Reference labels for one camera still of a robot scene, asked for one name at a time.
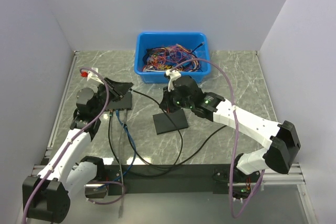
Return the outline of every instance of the wire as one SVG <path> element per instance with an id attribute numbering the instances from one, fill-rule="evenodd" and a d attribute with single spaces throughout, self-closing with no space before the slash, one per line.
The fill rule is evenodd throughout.
<path id="1" fill-rule="evenodd" d="M 184 163 L 186 163 L 187 161 L 189 161 L 190 159 L 192 159 L 197 153 L 199 153 L 200 151 L 201 151 L 201 149 L 204 147 L 204 145 L 210 140 L 210 138 L 211 137 L 213 137 L 213 135 L 215 135 L 217 132 L 219 132 L 220 130 L 222 130 L 222 129 L 224 129 L 226 127 L 226 125 L 223 125 L 222 127 L 220 127 L 220 128 L 218 128 L 216 131 L 214 131 L 204 142 L 203 142 L 203 144 L 197 149 L 197 151 L 196 152 L 194 152 L 190 157 L 188 157 L 187 159 L 185 159 L 184 161 L 182 161 L 182 162 L 180 162 L 180 163 L 178 163 L 178 164 L 175 164 L 174 166 L 169 166 L 169 167 L 167 167 L 167 168 L 165 168 L 165 167 L 161 167 L 161 169 L 172 169 L 172 168 L 176 168 L 176 167 L 178 167 L 178 166 L 180 166 L 180 165 L 183 165 Z"/>
<path id="2" fill-rule="evenodd" d="M 71 138 L 71 142 L 68 142 L 64 149 L 61 151 L 61 153 L 59 154 L 59 156 L 57 157 L 57 159 L 55 160 L 55 162 L 51 165 L 50 170 L 46 173 L 46 175 L 40 180 L 40 182 L 37 184 L 37 186 L 35 187 L 35 189 L 33 190 L 33 192 L 31 193 L 30 197 L 27 200 L 26 206 L 24 208 L 23 211 L 23 217 L 22 217 L 22 223 L 23 224 L 27 224 L 27 214 L 28 214 L 28 210 L 30 207 L 30 204 L 32 203 L 34 196 L 36 195 L 36 193 L 38 192 L 38 190 L 40 189 L 40 187 L 42 186 L 42 184 L 44 183 L 44 181 L 46 181 L 46 179 L 49 177 L 49 175 L 54 171 L 55 167 L 58 165 L 58 163 L 61 161 L 62 157 L 64 156 L 65 152 L 67 151 L 67 149 L 69 148 L 69 146 L 72 144 L 72 142 L 81 134 L 83 133 L 86 129 L 88 129 L 91 125 L 94 124 L 95 121 L 97 121 L 99 119 L 99 117 L 104 113 L 108 103 L 109 103 L 109 86 L 107 85 L 106 81 L 104 80 L 104 78 L 97 73 L 96 71 L 94 71 L 91 68 L 80 68 L 79 71 L 80 73 L 82 73 L 84 70 L 90 71 L 94 74 L 96 74 L 98 76 L 98 78 L 102 81 L 102 83 L 104 84 L 105 88 L 106 88 L 106 101 L 105 104 L 101 110 L 101 112 L 91 121 L 89 122 L 87 125 L 85 125 L 81 130 L 79 130 L 72 138 Z"/>
<path id="3" fill-rule="evenodd" d="M 204 42 L 199 44 L 194 50 L 188 50 L 185 47 L 176 44 L 169 47 L 156 47 L 147 49 L 147 53 L 143 57 L 144 72 L 157 72 L 171 69 L 181 62 L 186 62 L 188 59 L 197 59 L 194 51 Z M 195 60 L 188 64 L 183 64 L 179 67 L 179 71 L 195 72 L 201 70 L 200 63 Z"/>
<path id="4" fill-rule="evenodd" d="M 112 146 L 112 140 L 111 140 L 111 134 L 110 134 L 111 131 L 112 131 L 112 118 L 113 118 L 113 112 L 110 112 L 109 129 L 108 129 L 108 139 L 109 139 L 109 144 L 110 144 L 110 148 L 111 148 L 112 154 L 114 155 L 115 160 L 116 160 L 116 161 L 118 162 L 118 164 L 119 164 L 119 163 L 120 163 L 120 162 L 119 162 L 119 159 L 117 158 L 117 155 L 116 155 L 116 153 L 114 152 L 114 149 L 113 149 L 113 146 Z M 135 146 L 134 141 L 132 141 L 131 144 L 132 144 L 132 147 L 134 147 L 134 149 L 136 150 L 136 146 Z M 137 156 L 136 153 L 134 153 L 133 160 L 132 160 L 130 166 L 123 172 L 123 175 L 126 175 L 126 174 L 130 171 L 130 169 L 132 168 L 132 166 L 133 166 L 133 164 L 134 164 L 134 161 L 135 161 L 136 156 Z M 121 176 L 115 178 L 113 181 L 117 181 L 117 180 L 119 180 L 120 178 L 121 178 Z"/>
<path id="5" fill-rule="evenodd" d="M 185 62 L 182 62 L 178 65 L 176 65 L 175 67 L 173 67 L 170 71 L 175 70 L 176 68 L 180 67 L 182 64 L 185 64 L 187 62 L 190 61 L 194 61 L 195 59 L 190 59 L 190 60 L 186 60 Z M 238 214 L 235 214 L 234 209 L 233 209 L 233 168 L 235 165 L 235 157 L 236 157 L 236 152 L 237 152 L 237 145 L 238 145 L 238 139 L 239 139 L 239 121 L 237 118 L 237 113 L 236 113 L 236 109 L 235 109 L 235 97 L 234 97 L 234 93 L 233 93 L 233 88 L 231 85 L 231 82 L 228 78 L 228 76 L 226 75 L 226 73 L 217 65 L 214 64 L 213 62 L 209 61 L 209 60 L 205 60 L 205 59 L 197 59 L 199 61 L 204 61 L 206 63 L 211 64 L 212 66 L 214 66 L 215 68 L 217 68 L 220 73 L 224 76 L 229 89 L 230 89 L 230 95 L 231 95 L 231 104 L 233 107 L 233 115 L 235 118 L 235 128 L 236 128 L 236 136 L 235 136 L 235 142 L 234 142 L 234 147 L 233 147 L 233 151 L 232 151 L 232 158 L 231 158 L 231 165 L 230 165 L 230 173 L 229 173 L 229 205 L 230 205 L 230 211 L 231 211 L 231 215 L 233 218 L 238 218 L 244 211 L 244 209 L 246 208 L 247 204 L 249 203 L 249 201 L 251 200 L 251 198 L 254 196 L 254 194 L 256 193 L 256 191 L 259 189 L 261 182 L 262 182 L 262 177 L 264 175 L 265 170 L 263 170 L 261 172 L 261 175 L 256 183 L 256 186 L 253 188 L 252 192 L 250 193 L 250 195 L 247 197 L 247 199 L 245 200 L 245 202 L 243 203 L 242 208 L 240 209 Z"/>
<path id="6" fill-rule="evenodd" d="M 117 119 L 118 119 L 120 125 L 122 125 L 122 122 L 120 121 L 120 119 L 119 119 L 118 116 L 117 116 Z M 138 155 L 139 158 L 140 158 L 140 155 L 137 153 L 137 150 L 136 150 L 135 148 L 133 148 L 133 146 L 135 146 L 135 144 L 134 144 L 134 140 L 133 140 L 133 138 L 132 138 L 132 136 L 131 136 L 131 134 L 130 134 L 130 132 L 129 132 L 129 130 L 128 130 L 127 124 L 124 124 L 124 125 L 123 125 L 123 129 L 124 129 L 125 132 L 127 133 L 128 140 L 129 140 L 129 143 L 130 143 L 132 149 L 134 150 L 134 154 L 135 154 L 135 155 Z M 157 177 L 157 176 L 164 175 L 164 174 L 168 173 L 169 171 L 170 171 L 170 170 L 168 169 L 168 170 L 166 170 L 166 171 L 164 171 L 164 172 L 162 172 L 162 173 L 158 173 L 158 174 L 141 174 L 141 173 L 135 173 L 135 172 L 132 172 L 132 171 L 129 171 L 129 173 L 132 173 L 132 174 L 134 174 L 134 175 L 138 175 L 138 176 L 142 176 L 142 177 Z"/>
<path id="7" fill-rule="evenodd" d="M 159 102 L 158 102 L 156 99 L 150 97 L 149 95 L 144 94 L 144 93 L 141 93 L 141 92 L 139 92 L 139 91 L 137 91 L 137 90 L 134 90 L 134 89 L 130 89 L 130 91 L 132 91 L 132 92 L 134 92 L 134 93 L 137 93 L 137 94 L 140 94 L 140 95 L 142 95 L 142 96 L 144 96 L 144 97 L 147 97 L 147 98 L 151 99 L 152 101 L 154 101 L 158 106 L 160 106 Z M 178 156 L 177 156 L 175 162 L 173 163 L 173 165 L 172 165 L 171 167 L 160 167 L 160 166 L 158 166 L 158 165 L 151 164 L 151 163 L 149 163 L 148 161 L 146 161 L 143 157 L 141 157 L 141 156 L 139 155 L 139 153 L 138 153 L 136 150 L 134 150 L 134 149 L 133 149 L 133 150 L 134 150 L 134 152 L 137 154 L 137 156 L 139 157 L 139 159 L 140 159 L 141 161 L 143 161 L 144 163 L 146 163 L 146 164 L 148 164 L 148 165 L 150 165 L 150 166 L 156 167 L 156 168 L 158 168 L 158 169 L 170 169 L 170 168 L 174 167 L 175 164 L 177 163 L 177 161 L 179 161 L 179 159 L 180 159 L 180 156 L 181 156 L 181 153 L 182 153 L 182 149 L 183 149 L 183 136 L 182 136 L 182 134 L 181 134 L 179 128 L 177 127 L 177 125 L 176 125 L 176 124 L 174 123 L 174 121 L 170 118 L 170 116 L 169 116 L 163 109 L 161 109 L 161 110 L 162 110 L 162 112 L 165 114 L 165 116 L 167 116 L 167 118 L 169 119 L 169 121 L 171 121 L 171 123 L 174 125 L 174 127 L 177 129 L 178 134 L 180 135 L 180 138 L 181 138 L 180 152 L 178 153 Z"/>
<path id="8" fill-rule="evenodd" d="M 121 195 L 119 196 L 119 198 L 113 200 L 113 201 L 110 201 L 110 202 L 98 202 L 98 201 L 94 201 L 92 199 L 87 199 L 87 201 L 93 203 L 93 204 L 97 204 L 97 205 L 110 205 L 110 204 L 113 204 L 113 203 L 116 203 L 117 201 L 119 201 L 122 197 L 125 196 L 125 193 L 126 193 L 126 187 L 125 185 L 123 185 L 122 183 L 120 182 L 116 182 L 116 181 L 101 181 L 101 182 L 95 182 L 95 183 L 104 183 L 104 184 L 114 184 L 114 185 L 119 185 L 122 187 L 122 193 Z"/>
<path id="9" fill-rule="evenodd" d="M 120 120 L 120 119 L 119 119 L 119 110 L 116 111 L 116 115 L 117 115 L 118 120 Z M 120 156 L 121 156 L 121 137 L 122 137 L 122 133 L 123 133 L 123 131 L 120 132 L 120 136 L 119 136 L 119 149 L 118 149 L 119 158 L 120 158 Z M 121 174 L 121 175 L 120 175 L 120 177 L 121 177 L 121 183 L 124 184 L 124 175 L 123 175 L 123 173 L 122 173 L 121 162 L 119 162 L 119 169 L 120 169 L 120 174 Z"/>

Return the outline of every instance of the white cable clip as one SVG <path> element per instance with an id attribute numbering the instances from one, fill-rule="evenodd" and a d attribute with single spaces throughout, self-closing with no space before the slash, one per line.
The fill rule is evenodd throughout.
<path id="1" fill-rule="evenodd" d="M 168 83 L 168 92 L 174 90 L 173 81 L 177 80 L 179 77 L 181 77 L 180 72 L 173 70 L 170 72 L 170 70 L 166 71 L 166 76 L 170 77 L 169 83 Z"/>
<path id="2" fill-rule="evenodd" d="M 93 69 L 95 72 L 98 73 L 98 68 L 94 68 L 94 67 L 92 67 L 92 69 Z M 92 83 L 92 84 L 94 84 L 94 85 L 98 85 L 98 84 L 103 83 L 103 82 L 99 79 L 99 77 L 98 77 L 95 73 L 93 73 L 93 72 L 91 72 L 91 71 L 88 71 L 87 81 L 88 81 L 88 83 Z"/>

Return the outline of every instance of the robotic arm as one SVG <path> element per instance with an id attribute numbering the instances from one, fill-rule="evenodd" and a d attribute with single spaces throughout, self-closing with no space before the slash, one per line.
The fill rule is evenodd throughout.
<path id="1" fill-rule="evenodd" d="M 105 81 L 109 88 L 109 102 L 119 101 L 133 86 L 132 83 L 114 82 L 108 78 L 105 78 Z M 81 160 L 79 166 L 72 170 L 84 149 L 95 137 L 100 126 L 100 120 L 96 120 L 73 142 L 71 141 L 74 135 L 99 115 L 105 102 L 106 88 L 103 84 L 98 85 L 97 92 L 90 88 L 84 88 L 77 93 L 77 108 L 74 111 L 73 121 L 65 141 L 38 176 L 28 176 L 23 183 L 23 204 L 25 207 L 37 184 L 48 175 L 53 164 L 64 152 L 66 145 L 69 142 L 71 143 L 60 162 L 54 167 L 53 172 L 46 178 L 35 194 L 33 201 L 29 205 L 28 218 L 61 223 L 69 211 L 70 199 L 85 184 L 91 180 L 105 180 L 103 159 L 98 157 L 86 156 Z"/>
<path id="2" fill-rule="evenodd" d="M 237 106 L 220 95 L 203 92 L 190 76 L 181 76 L 176 70 L 166 72 L 169 84 L 163 89 L 160 108 L 175 112 L 181 108 L 190 109 L 195 115 L 212 122 L 236 128 L 233 110 L 239 120 L 239 131 L 257 141 L 263 148 L 239 154 L 235 159 L 234 179 L 244 177 L 258 170 L 270 168 L 287 174 L 300 150 L 300 141 L 295 126 L 284 121 L 282 124 L 260 118 Z"/>
<path id="3" fill-rule="evenodd" d="M 241 181 L 247 175 L 266 168 L 286 174 L 293 163 L 300 142 L 294 125 L 284 121 L 282 124 L 260 118 L 237 106 L 220 95 L 203 92 L 190 76 L 181 76 L 177 71 L 167 71 L 169 85 L 163 90 L 160 108 L 168 113 L 181 108 L 190 109 L 201 118 L 222 123 L 235 129 L 233 110 L 239 118 L 239 131 L 248 135 L 262 149 L 239 154 L 235 159 L 234 181 Z M 105 78 L 109 88 L 109 102 L 119 101 L 133 86 L 132 83 L 114 82 Z M 23 183 L 23 204 L 50 171 L 66 145 L 84 126 L 92 121 L 102 110 L 106 101 L 104 85 L 98 85 L 98 91 L 84 88 L 77 93 L 76 110 L 67 138 L 48 165 L 37 177 L 28 176 Z M 70 199 L 91 180 L 104 180 L 104 163 L 101 158 L 87 156 L 79 166 L 72 170 L 84 149 L 91 143 L 100 126 L 97 120 L 82 132 L 68 147 L 65 155 L 46 178 L 29 205 L 27 217 L 61 223 L 70 208 Z"/>

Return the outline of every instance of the tangled wires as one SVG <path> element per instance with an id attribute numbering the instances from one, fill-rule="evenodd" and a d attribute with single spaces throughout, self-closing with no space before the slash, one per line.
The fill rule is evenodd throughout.
<path id="1" fill-rule="evenodd" d="M 142 71 L 166 71 L 185 60 L 197 59 L 194 51 L 202 45 L 204 45 L 204 42 L 199 44 L 194 50 L 188 50 L 179 44 L 169 47 L 155 47 L 147 49 L 147 53 L 143 57 L 143 63 L 145 66 L 143 67 Z M 177 68 L 177 71 L 201 71 L 201 64 L 198 60 L 187 62 L 186 64 Z"/>

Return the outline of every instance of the white enclosure wall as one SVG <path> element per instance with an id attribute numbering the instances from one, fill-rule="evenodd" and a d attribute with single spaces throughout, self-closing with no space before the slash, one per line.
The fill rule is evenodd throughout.
<path id="1" fill-rule="evenodd" d="M 76 50 L 133 49 L 144 30 L 204 32 L 211 49 L 259 50 L 285 0 L 48 0 Z"/>
<path id="2" fill-rule="evenodd" d="M 287 0 L 260 51 L 278 118 L 297 127 L 320 223 L 336 223 L 335 42 L 335 0 Z"/>
<path id="3" fill-rule="evenodd" d="M 71 51 L 44 0 L 0 0 L 0 208 L 14 223 L 22 182 L 48 144 Z"/>

